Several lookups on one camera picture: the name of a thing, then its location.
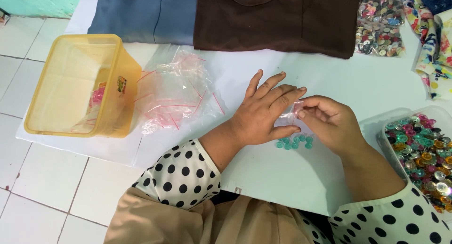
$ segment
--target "mint green wall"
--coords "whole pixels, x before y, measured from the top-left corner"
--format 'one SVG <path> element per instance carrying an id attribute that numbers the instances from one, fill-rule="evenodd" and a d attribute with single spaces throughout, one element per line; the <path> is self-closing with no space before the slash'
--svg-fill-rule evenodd
<path id="1" fill-rule="evenodd" d="M 12 15 L 70 18 L 79 0 L 0 0 L 0 8 Z"/>

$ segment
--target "beige fabric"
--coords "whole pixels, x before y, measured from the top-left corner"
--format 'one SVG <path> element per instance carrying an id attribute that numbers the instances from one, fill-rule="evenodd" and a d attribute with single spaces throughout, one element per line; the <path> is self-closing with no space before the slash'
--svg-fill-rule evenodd
<path id="1" fill-rule="evenodd" d="M 239 196 L 186 211 L 129 188 L 119 200 L 105 244 L 313 244 L 292 208 Z"/>

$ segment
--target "tile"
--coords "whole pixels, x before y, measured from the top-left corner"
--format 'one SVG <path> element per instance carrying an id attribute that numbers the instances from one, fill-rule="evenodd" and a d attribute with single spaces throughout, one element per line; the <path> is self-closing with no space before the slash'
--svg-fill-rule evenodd
<path id="1" fill-rule="evenodd" d="M 143 171 L 144 169 L 89 158 L 70 214 L 109 225 L 117 201 Z"/>
<path id="2" fill-rule="evenodd" d="M 0 218 L 2 244 L 56 244 L 67 214 L 11 194 Z"/>
<path id="3" fill-rule="evenodd" d="M 0 28 L 0 54 L 25 57 L 45 19 L 12 16 Z"/>
<path id="4" fill-rule="evenodd" d="M 58 244 L 102 244 L 106 232 L 105 226 L 69 215 Z"/>
<path id="5" fill-rule="evenodd" d="M 87 156 L 33 143 L 13 189 L 47 206 L 69 211 Z"/>
<path id="6" fill-rule="evenodd" d="M 24 59 L 0 101 L 0 112 L 23 118 L 41 76 L 43 62 Z"/>
<path id="7" fill-rule="evenodd" d="M 53 41 L 64 33 L 68 19 L 47 18 L 25 58 L 46 61 Z"/>
<path id="8" fill-rule="evenodd" d="M 0 114 L 0 187 L 13 188 L 31 143 L 15 138 L 20 119 Z"/>
<path id="9" fill-rule="evenodd" d="M 6 205 L 6 201 L 8 201 L 9 194 L 11 192 L 0 188 L 0 217 L 3 212 L 3 208 Z"/>
<path id="10" fill-rule="evenodd" d="M 22 60 L 19 58 L 0 56 L 0 100 L 13 80 L 20 63 Z"/>

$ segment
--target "container of buttons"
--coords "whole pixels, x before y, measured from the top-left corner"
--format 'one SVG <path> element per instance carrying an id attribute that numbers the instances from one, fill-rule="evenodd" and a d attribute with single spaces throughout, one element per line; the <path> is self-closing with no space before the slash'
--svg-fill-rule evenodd
<path id="1" fill-rule="evenodd" d="M 376 136 L 386 159 L 444 220 L 452 221 L 452 117 L 428 106 L 386 122 Z"/>

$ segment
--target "brown fabric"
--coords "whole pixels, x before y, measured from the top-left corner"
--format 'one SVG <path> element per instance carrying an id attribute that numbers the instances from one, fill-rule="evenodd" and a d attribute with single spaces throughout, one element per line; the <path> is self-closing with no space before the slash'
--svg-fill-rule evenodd
<path id="1" fill-rule="evenodd" d="M 198 0 L 195 49 L 353 55 L 359 0 Z"/>
<path id="2" fill-rule="evenodd" d="M 291 208 L 239 196 L 189 211 L 127 189 L 105 236 L 105 244 L 313 244 L 300 214 Z"/>

